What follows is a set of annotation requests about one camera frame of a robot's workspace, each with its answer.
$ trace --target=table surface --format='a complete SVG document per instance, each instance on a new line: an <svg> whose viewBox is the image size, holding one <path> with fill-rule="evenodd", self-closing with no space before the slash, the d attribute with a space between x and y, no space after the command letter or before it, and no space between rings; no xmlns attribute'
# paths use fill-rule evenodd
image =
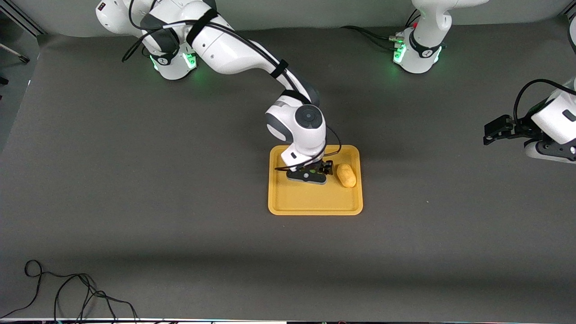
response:
<svg viewBox="0 0 576 324"><path fill-rule="evenodd" d="M265 72L201 62L165 81L140 53L120 63L131 37L44 37L1 156L0 310L30 300L36 258L141 317L574 323L576 168L522 140L482 144L525 83L573 76L566 31L455 26L424 75L351 30L243 33L315 85L359 149L355 217L269 213L264 112L282 87ZM522 110L550 92L534 86ZM61 282L14 316L50 317ZM64 315L84 293L63 291Z"/></svg>

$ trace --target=black circular cap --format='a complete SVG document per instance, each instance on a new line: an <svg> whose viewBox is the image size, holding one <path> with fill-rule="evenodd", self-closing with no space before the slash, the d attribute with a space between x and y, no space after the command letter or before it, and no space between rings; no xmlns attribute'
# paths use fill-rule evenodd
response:
<svg viewBox="0 0 576 324"><path fill-rule="evenodd" d="M304 128L318 128L322 125L322 113L318 107L305 104L296 110L296 122Z"/></svg>

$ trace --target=velcro strap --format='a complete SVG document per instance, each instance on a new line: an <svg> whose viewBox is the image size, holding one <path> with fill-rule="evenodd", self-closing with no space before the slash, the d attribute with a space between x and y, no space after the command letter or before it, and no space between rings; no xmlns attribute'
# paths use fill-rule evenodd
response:
<svg viewBox="0 0 576 324"><path fill-rule="evenodd" d="M270 73L270 76L273 78L277 78L279 77L284 70L286 70L286 68L288 67L288 62L284 61L284 60L280 60L280 63L278 63L278 66L276 67L276 69L274 71L272 71L272 73Z"/></svg>
<svg viewBox="0 0 576 324"><path fill-rule="evenodd" d="M218 17L218 12L212 8L210 8L207 12L205 12L200 17L200 19L198 19L198 21L196 23L194 23L194 25L192 26L192 29L190 29L190 32L186 36L186 42L188 44L190 44L190 46L192 46L192 42L194 42L194 39L196 38L196 36L198 36L198 34L200 34L202 29L204 29L204 27L210 22L210 20L212 20L216 17Z"/></svg>
<svg viewBox="0 0 576 324"><path fill-rule="evenodd" d="M294 99L300 100L304 104L311 104L310 100L308 100L308 98L306 98L306 96L304 96L302 93L299 93L298 91L284 90L282 92L281 96L292 97Z"/></svg>

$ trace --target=yellow object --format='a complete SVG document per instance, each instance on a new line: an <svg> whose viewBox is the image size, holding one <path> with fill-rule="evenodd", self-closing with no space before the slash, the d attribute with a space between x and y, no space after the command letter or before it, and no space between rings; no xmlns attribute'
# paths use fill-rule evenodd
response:
<svg viewBox="0 0 576 324"><path fill-rule="evenodd" d="M288 180L285 172L274 170L285 166L280 154L286 145L270 151L270 177L268 178L268 209L274 215L292 216L353 216L358 215L362 200L360 153L352 145L342 145L340 153L325 157L334 161L336 172L341 164L348 164L356 175L356 186L344 187L335 175L327 175L326 184L311 184ZM327 145L326 152L334 152L338 145Z"/></svg>
<svg viewBox="0 0 576 324"><path fill-rule="evenodd" d="M356 176L349 164L338 164L336 166L336 175L338 176L340 183L342 183L342 186L353 188L356 185Z"/></svg>

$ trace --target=cable connector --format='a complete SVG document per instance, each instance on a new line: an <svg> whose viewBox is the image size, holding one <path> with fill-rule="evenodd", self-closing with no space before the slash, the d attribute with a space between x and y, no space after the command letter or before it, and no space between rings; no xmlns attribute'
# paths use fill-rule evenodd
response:
<svg viewBox="0 0 576 324"><path fill-rule="evenodd" d="M402 36L388 36L388 40L390 42L404 44L404 37Z"/></svg>

